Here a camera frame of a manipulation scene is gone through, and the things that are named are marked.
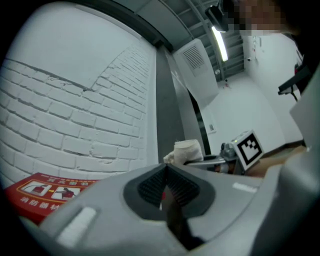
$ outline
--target air conditioner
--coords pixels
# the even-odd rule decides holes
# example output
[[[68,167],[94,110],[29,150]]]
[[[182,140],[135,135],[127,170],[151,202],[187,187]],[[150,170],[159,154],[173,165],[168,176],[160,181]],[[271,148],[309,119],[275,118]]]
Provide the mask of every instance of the air conditioner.
[[[219,89],[210,59],[201,40],[192,40],[177,50],[173,57],[186,87],[198,104],[210,103],[219,94]]]

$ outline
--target fluorescent light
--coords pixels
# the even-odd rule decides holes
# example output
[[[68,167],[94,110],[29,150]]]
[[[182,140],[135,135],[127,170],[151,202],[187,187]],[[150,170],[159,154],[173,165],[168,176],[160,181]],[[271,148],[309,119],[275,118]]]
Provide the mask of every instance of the fluorescent light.
[[[216,41],[218,42],[218,46],[219,46],[219,49],[220,49],[222,60],[224,62],[226,62],[228,60],[228,55],[227,55],[227,50],[226,50],[226,47],[225,47],[224,40],[223,40],[223,38],[221,36],[221,33],[218,30],[216,30],[216,28],[214,26],[212,27],[212,31],[214,33]]]

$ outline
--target vent grille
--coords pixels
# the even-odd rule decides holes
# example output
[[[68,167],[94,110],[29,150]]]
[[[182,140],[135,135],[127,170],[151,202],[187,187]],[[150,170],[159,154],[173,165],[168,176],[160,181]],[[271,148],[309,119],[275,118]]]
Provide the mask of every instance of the vent grille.
[[[196,70],[197,68],[205,64],[204,59],[202,58],[198,48],[195,45],[184,51],[183,56],[185,57],[192,70]]]

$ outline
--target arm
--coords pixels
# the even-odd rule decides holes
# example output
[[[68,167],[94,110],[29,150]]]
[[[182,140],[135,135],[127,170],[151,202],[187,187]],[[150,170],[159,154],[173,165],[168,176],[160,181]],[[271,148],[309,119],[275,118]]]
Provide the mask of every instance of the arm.
[[[285,157],[267,157],[267,158],[262,158],[259,160],[257,164],[252,166],[247,172],[247,176],[252,176],[252,177],[260,177],[263,178],[268,170],[269,167],[271,166],[276,166],[276,165],[283,165],[288,158],[305,152],[306,148],[304,146],[298,146],[295,148],[289,155]]]

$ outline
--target ceiling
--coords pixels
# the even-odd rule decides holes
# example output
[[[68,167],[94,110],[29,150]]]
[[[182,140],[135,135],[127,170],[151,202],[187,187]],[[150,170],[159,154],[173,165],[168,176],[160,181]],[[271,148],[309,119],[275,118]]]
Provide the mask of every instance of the ceiling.
[[[220,70],[221,81],[244,71],[243,39],[239,30],[230,27],[221,33],[228,60],[223,62],[204,10],[217,0],[97,0],[105,13],[124,22],[155,46],[164,44],[175,51],[193,39],[200,39],[211,61],[213,70]],[[117,11],[111,12],[110,2]]]

